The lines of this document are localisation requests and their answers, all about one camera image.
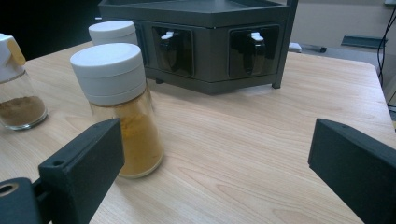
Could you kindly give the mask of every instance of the glass jar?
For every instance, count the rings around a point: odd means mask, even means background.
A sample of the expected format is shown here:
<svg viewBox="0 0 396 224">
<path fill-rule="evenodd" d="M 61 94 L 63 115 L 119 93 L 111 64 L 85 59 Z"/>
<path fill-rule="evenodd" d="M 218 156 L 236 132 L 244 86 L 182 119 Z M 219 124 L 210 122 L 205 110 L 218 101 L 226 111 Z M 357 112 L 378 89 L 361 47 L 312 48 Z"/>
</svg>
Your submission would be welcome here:
<svg viewBox="0 0 396 224">
<path fill-rule="evenodd" d="M 120 118 L 125 164 L 120 175 L 137 178 L 155 170 L 163 144 L 154 120 L 140 48 L 113 43 L 74 54 L 70 62 L 96 121 Z"/>
<path fill-rule="evenodd" d="M 10 130 L 30 129 L 47 116 L 23 68 L 25 60 L 11 35 L 0 34 L 0 122 Z"/>
<path fill-rule="evenodd" d="M 155 124 L 148 90 L 123 104 L 90 103 L 95 120 L 120 118 L 125 164 L 120 175 L 140 177 L 155 170 L 163 158 L 163 145 Z"/>
</svg>

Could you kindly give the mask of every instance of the floor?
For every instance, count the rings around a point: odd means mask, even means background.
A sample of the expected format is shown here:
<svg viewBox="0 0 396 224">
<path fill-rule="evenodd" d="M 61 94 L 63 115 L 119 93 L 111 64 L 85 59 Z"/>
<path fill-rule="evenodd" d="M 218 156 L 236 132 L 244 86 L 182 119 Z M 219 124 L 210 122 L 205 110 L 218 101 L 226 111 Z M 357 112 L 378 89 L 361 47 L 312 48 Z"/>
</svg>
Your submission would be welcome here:
<svg viewBox="0 0 396 224">
<path fill-rule="evenodd" d="M 300 47 L 301 47 L 301 53 L 370 63 L 375 66 L 377 71 L 379 71 L 377 55 L 374 52 L 365 52 L 365 51 L 358 51 L 352 49 L 332 49 L 332 48 L 323 49 L 317 46 L 302 45 L 302 44 L 300 44 Z M 395 131 L 396 131 L 396 107 L 389 107 L 389 113 L 390 116 L 392 117 L 393 125 L 395 126 Z"/>
</svg>

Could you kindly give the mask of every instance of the wooden table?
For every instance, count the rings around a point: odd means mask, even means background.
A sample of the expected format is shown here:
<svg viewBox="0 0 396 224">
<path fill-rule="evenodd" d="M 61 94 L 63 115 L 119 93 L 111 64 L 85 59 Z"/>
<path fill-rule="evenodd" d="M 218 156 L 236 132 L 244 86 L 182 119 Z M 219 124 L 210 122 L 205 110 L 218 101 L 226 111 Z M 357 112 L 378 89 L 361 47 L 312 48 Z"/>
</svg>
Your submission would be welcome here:
<svg viewBox="0 0 396 224">
<path fill-rule="evenodd" d="M 69 59 L 89 43 L 26 64 L 49 109 L 29 131 L 0 128 L 0 180 L 37 165 L 93 124 Z M 290 53 L 282 87 L 209 96 L 148 81 L 165 145 L 162 165 L 118 177 L 92 223 L 360 223 L 308 167 L 317 118 L 396 148 L 373 66 Z"/>
</svg>

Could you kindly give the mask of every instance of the white cap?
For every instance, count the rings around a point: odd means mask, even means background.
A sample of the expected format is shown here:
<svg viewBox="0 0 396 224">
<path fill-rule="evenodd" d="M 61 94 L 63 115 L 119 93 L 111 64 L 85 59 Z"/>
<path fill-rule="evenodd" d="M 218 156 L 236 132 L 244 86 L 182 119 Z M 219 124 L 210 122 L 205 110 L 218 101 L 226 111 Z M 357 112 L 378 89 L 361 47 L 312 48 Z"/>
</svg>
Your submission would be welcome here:
<svg viewBox="0 0 396 224">
<path fill-rule="evenodd" d="M 132 21 L 104 21 L 88 28 L 91 38 L 109 39 L 135 32 Z"/>
<path fill-rule="evenodd" d="M 20 46 L 12 35 L 0 34 L 0 83 L 23 73 L 26 63 Z"/>
<path fill-rule="evenodd" d="M 78 83 L 87 99 L 96 105 L 114 105 L 132 100 L 146 88 L 140 48 L 113 43 L 93 46 L 70 58 Z"/>
</svg>

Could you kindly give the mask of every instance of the clear glass jar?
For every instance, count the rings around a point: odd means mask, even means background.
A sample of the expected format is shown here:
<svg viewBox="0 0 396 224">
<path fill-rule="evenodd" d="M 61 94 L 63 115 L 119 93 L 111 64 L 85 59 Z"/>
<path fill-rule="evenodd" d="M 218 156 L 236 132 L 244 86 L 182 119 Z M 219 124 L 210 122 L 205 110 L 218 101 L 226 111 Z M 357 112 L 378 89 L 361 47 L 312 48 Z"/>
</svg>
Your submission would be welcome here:
<svg viewBox="0 0 396 224">
<path fill-rule="evenodd" d="M 94 119 L 120 119 L 125 157 L 120 175 L 137 178 L 151 173 L 161 163 L 163 144 L 140 48 L 128 43 L 97 45 L 75 53 L 70 63 Z"/>
<path fill-rule="evenodd" d="M 125 164 L 121 176 L 138 178 L 151 173 L 161 163 L 163 144 L 155 124 L 149 92 L 123 104 L 90 103 L 96 121 L 120 118 Z"/>
<path fill-rule="evenodd" d="M 0 121 L 8 129 L 30 129 L 43 121 L 47 108 L 23 71 L 0 82 Z"/>
</svg>

